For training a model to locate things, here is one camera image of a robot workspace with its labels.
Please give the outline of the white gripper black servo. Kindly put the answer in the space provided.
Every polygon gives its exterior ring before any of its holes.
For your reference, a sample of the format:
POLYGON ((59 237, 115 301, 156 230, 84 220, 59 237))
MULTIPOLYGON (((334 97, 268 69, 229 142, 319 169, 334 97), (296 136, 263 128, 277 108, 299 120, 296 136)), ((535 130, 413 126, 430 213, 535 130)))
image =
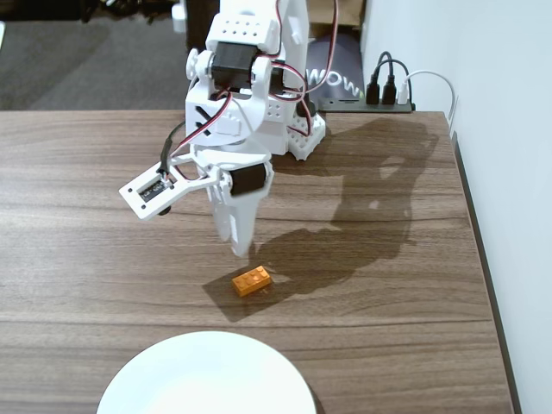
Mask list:
POLYGON ((261 189, 273 176, 272 155, 261 144, 196 144, 191 154, 199 171, 215 179, 205 189, 219 237, 226 242, 231 235, 232 250, 242 257, 253 240, 259 203, 269 193, 261 189))

